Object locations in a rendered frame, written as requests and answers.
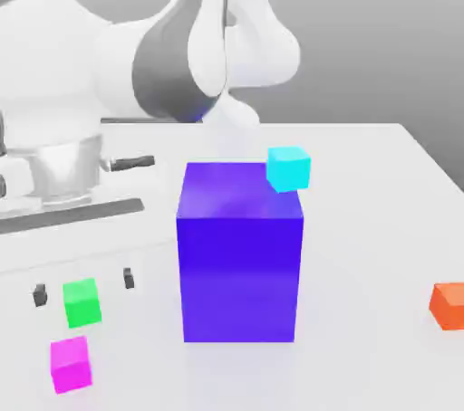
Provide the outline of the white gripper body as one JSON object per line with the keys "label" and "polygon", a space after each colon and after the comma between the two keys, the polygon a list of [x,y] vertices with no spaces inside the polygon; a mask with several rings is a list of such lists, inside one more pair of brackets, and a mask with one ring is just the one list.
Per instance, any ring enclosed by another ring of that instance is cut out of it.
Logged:
{"label": "white gripper body", "polygon": [[173,237],[173,211],[140,198],[0,219],[0,272],[110,253]]}

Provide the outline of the small green cube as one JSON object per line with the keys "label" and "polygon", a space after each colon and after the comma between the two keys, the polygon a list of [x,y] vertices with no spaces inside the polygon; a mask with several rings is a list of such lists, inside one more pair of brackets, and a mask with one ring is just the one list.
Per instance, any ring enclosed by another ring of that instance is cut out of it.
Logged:
{"label": "small green cube", "polygon": [[94,278],[65,283],[63,304],[70,329],[102,321],[99,294]]}

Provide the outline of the small magenta cube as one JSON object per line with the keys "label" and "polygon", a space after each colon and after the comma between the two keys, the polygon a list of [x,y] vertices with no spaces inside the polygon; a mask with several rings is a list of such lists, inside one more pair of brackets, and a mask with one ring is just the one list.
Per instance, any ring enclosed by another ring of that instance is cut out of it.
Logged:
{"label": "small magenta cube", "polygon": [[54,341],[50,346],[50,373],[56,394],[92,385],[92,366],[85,336]]}

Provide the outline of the small cyan cube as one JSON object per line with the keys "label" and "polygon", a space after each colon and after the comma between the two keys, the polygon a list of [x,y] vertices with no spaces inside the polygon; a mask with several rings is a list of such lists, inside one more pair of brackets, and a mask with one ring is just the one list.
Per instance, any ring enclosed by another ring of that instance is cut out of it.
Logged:
{"label": "small cyan cube", "polygon": [[266,179],[278,193],[307,189],[311,158],[298,146],[271,147],[267,151]]}

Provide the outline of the small orange cube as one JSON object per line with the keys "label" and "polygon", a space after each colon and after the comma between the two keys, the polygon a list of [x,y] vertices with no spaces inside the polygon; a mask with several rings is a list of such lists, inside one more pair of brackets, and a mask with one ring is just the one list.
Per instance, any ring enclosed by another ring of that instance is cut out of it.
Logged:
{"label": "small orange cube", "polygon": [[443,330],[464,330],[464,282],[435,283],[429,309]]}

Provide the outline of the large purple box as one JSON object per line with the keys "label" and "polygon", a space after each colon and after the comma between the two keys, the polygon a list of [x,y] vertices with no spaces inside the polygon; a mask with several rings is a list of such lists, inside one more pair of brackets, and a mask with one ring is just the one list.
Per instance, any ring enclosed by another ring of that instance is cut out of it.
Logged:
{"label": "large purple box", "polygon": [[295,338],[304,214],[263,163],[189,162],[176,216],[186,342]]}

